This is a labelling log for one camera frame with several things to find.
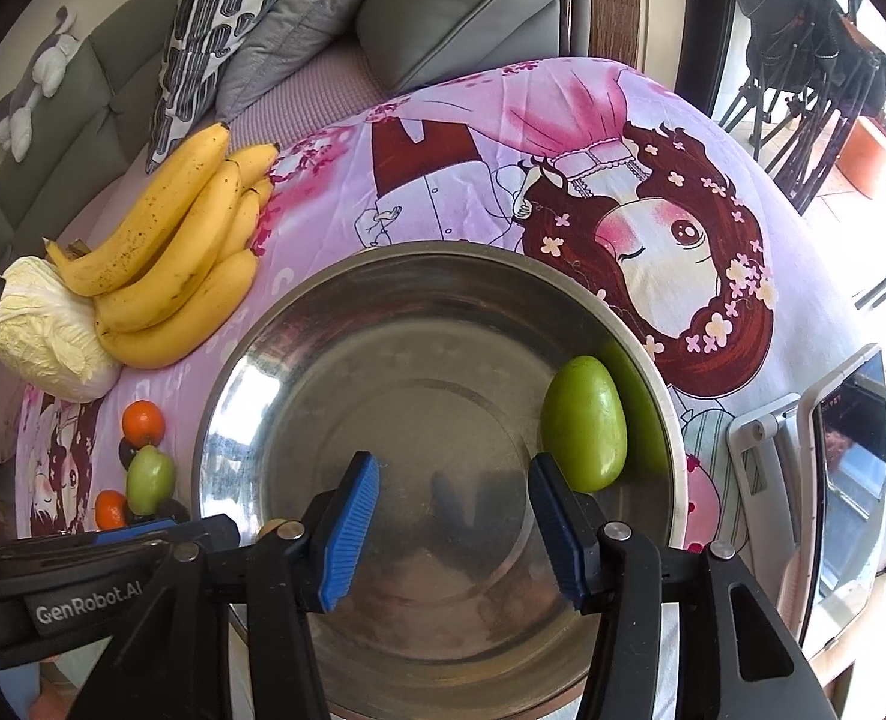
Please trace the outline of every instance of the white stuffed animal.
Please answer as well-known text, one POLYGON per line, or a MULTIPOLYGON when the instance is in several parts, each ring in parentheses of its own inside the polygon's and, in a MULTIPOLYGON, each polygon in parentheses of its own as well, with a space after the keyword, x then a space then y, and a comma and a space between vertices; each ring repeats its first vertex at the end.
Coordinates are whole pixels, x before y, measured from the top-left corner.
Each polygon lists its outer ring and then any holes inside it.
POLYGON ((67 30, 76 20, 65 6, 56 12, 57 28, 33 52, 17 88, 0 100, 0 146, 22 162, 33 140, 32 113, 40 98, 51 98, 60 88, 67 65, 80 42, 67 30))

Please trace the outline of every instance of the orange flower pot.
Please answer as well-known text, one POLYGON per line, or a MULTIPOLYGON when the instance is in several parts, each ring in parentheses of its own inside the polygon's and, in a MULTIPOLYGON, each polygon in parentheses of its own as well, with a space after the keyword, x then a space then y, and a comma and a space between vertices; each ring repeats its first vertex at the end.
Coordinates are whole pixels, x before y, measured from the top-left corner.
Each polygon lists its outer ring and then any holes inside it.
POLYGON ((877 197, 886 182, 886 133, 873 119, 857 119, 837 167, 858 191, 871 199, 877 197))

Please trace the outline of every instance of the screw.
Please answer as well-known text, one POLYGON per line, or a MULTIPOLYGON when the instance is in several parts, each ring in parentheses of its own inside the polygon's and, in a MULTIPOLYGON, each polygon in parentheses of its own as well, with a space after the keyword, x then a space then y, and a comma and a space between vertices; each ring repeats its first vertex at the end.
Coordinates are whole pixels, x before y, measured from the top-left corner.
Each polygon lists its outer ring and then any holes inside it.
POLYGON ((733 544, 729 541, 711 541, 710 554, 718 560, 730 560, 730 557, 736 555, 737 551, 733 549, 733 544))
POLYGON ((300 538, 300 536, 306 531, 307 529, 303 527, 300 520, 288 519, 286 522, 283 522, 283 525, 276 528, 276 535, 279 538, 283 538, 284 541, 296 541, 296 539, 300 538))
POLYGON ((279 528, 283 524, 283 522, 286 522, 286 519, 284 517, 274 517, 273 519, 264 522, 264 526, 259 529, 259 533, 257 533, 257 538, 255 538, 254 541, 259 541, 261 538, 268 535, 269 533, 273 533, 273 531, 275 531, 276 528, 279 528))
POLYGON ((173 557, 176 557, 176 560, 179 560, 179 562, 193 562, 199 557, 199 554, 199 544, 195 544, 192 541, 177 544, 176 549, 173 550, 173 557))
POLYGON ((629 525, 625 522, 607 522, 603 526, 603 533, 605 533, 607 538, 612 538, 613 541, 626 541, 627 538, 633 535, 633 531, 629 529, 629 525))

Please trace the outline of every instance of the metal bowl rim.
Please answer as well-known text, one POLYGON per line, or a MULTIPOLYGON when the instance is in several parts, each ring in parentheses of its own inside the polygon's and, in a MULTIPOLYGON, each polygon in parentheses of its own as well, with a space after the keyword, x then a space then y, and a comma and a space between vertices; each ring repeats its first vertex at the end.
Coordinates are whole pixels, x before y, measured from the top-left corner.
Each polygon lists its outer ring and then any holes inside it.
MULTIPOLYGON (((538 278, 546 282, 552 287, 566 293, 569 298, 579 303, 590 314, 600 321, 601 324, 616 338, 619 345, 627 352, 633 365, 643 377, 646 383, 646 389, 653 398, 658 412, 662 418, 664 428, 664 440, 670 450, 671 468, 671 498, 672 512, 670 518, 670 535, 668 538, 669 546, 681 548, 683 546, 683 536, 686 530, 686 502, 687 497, 687 479, 686 471, 682 464, 686 452, 683 447, 683 437, 680 433, 680 423, 677 421, 677 412, 672 405, 670 392, 663 381, 663 376, 651 360, 643 344, 630 332, 627 325, 622 322, 617 314, 610 309, 609 306, 603 304, 603 301, 595 299, 594 295, 587 292, 586 289, 577 284, 576 281, 560 274, 556 269, 552 269, 549 265, 539 260, 534 260, 526 255, 517 252, 503 250, 499 247, 490 247, 485 244, 471 244, 464 241, 417 241, 407 242, 406 244, 394 244, 389 247, 371 248, 353 254, 349 257, 328 266, 305 279, 299 285, 287 292, 272 307, 267 309, 262 317, 240 338, 235 346, 233 353, 224 362, 219 375, 216 377, 209 398, 206 399, 206 408, 204 408, 203 418, 200 420, 199 429, 196 434, 196 442, 193 448, 193 464, 192 464, 192 501, 191 507, 194 518, 202 515, 200 507, 200 470, 203 460, 203 447, 206 443, 206 436, 209 433, 209 423, 212 420, 216 404, 219 397, 223 394, 223 389, 229 381, 235 366, 246 353, 253 341, 259 336, 270 322, 273 322, 283 311, 289 306, 296 303, 311 290, 320 285, 335 279, 349 271, 354 271, 360 266, 372 265, 379 262, 387 262, 390 260, 405 259, 408 257, 423 256, 426 254, 444 256, 444 257, 466 257, 475 260, 484 260, 498 265, 509 266, 509 268, 518 269, 518 271, 526 272, 526 274, 538 278)), ((235 613, 230 615, 233 627, 238 635, 245 643, 247 640, 246 627, 240 622, 240 618, 235 613)), ((553 712, 555 709, 565 706, 572 699, 579 696, 582 692, 582 685, 585 682, 585 675, 574 685, 567 685, 560 690, 556 696, 547 699, 539 707, 532 707, 522 714, 514 715, 517 718, 539 718, 553 712), (567 701, 561 702, 561 699, 567 698, 567 701)), ((337 704, 330 705, 331 712, 340 717, 360 717, 353 713, 350 709, 339 707, 337 704)))

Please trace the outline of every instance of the pink bedsheet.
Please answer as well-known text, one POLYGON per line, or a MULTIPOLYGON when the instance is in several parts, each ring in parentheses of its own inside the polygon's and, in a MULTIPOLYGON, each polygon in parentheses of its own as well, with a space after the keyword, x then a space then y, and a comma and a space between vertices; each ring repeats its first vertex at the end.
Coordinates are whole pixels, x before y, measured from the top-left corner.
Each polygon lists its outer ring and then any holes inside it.
POLYGON ((212 384, 273 303, 364 247, 462 239, 542 260, 627 322, 680 418, 687 544, 725 538, 752 563, 726 426, 803 391, 863 337, 800 217, 713 122, 615 62, 528 62, 328 127, 284 152, 272 179, 253 244, 256 283, 204 346, 166 370, 124 370, 89 406, 28 389, 17 445, 22 536, 94 527, 99 490, 124 488, 119 417, 138 398, 163 407, 163 449, 190 502, 212 384))

